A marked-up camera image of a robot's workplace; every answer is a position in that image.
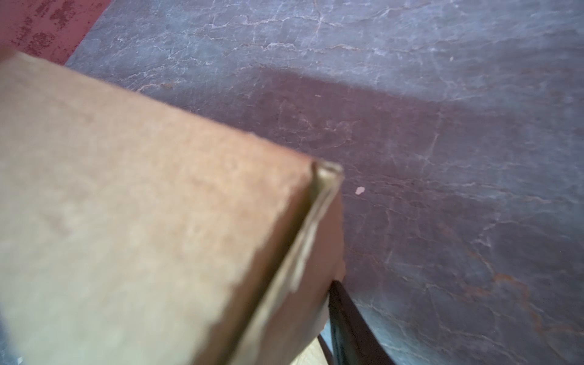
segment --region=marble floor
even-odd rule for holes
[[[113,0],[67,66],[342,163],[398,364],[584,363],[583,1]]]

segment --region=red painted surface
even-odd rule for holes
[[[0,44],[65,64],[110,0],[0,0]]]

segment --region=gray slate floor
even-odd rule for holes
[[[342,163],[398,364],[582,364],[583,37],[581,0],[114,0],[67,66]]]

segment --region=box side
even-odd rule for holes
[[[0,116],[15,350],[31,365],[220,362],[305,215],[312,159],[7,50]]]
[[[230,364],[287,364],[322,330],[328,288],[342,280],[342,170],[315,164],[314,202]]]

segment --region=cracked floor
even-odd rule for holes
[[[579,0],[114,0],[67,66],[342,163],[398,364],[582,364],[583,34]]]

